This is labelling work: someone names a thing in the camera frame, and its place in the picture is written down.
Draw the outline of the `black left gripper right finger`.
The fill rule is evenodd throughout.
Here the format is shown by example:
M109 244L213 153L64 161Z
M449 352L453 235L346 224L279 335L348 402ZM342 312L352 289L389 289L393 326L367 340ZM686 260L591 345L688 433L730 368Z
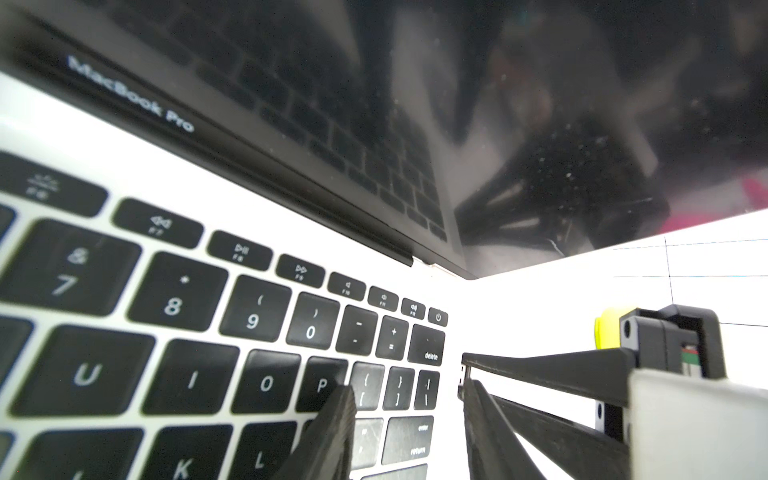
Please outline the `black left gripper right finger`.
M545 478L480 381L464 381L462 400L472 480Z

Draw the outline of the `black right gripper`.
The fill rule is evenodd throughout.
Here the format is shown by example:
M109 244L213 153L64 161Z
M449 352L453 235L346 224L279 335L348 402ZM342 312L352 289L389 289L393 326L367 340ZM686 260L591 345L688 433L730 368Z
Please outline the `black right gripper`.
M621 347L513 358L476 353L462 364L505 378L595 400L595 429L492 395L513 431L573 479L629 479L628 378L655 370L724 379L720 321L714 311L672 304L635 307L621 317Z

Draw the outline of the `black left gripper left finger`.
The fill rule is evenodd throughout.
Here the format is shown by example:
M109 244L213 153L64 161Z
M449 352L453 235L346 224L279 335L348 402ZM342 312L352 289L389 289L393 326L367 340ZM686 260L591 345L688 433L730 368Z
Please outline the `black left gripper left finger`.
M273 479L348 479L356 414L353 388L336 388Z

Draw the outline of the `silver laptop black screen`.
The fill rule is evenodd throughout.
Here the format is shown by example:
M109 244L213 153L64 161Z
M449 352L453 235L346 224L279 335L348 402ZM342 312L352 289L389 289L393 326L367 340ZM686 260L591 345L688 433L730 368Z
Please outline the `silver laptop black screen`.
M709 309L767 387L763 1L5 1L1 475L471 479L462 364Z

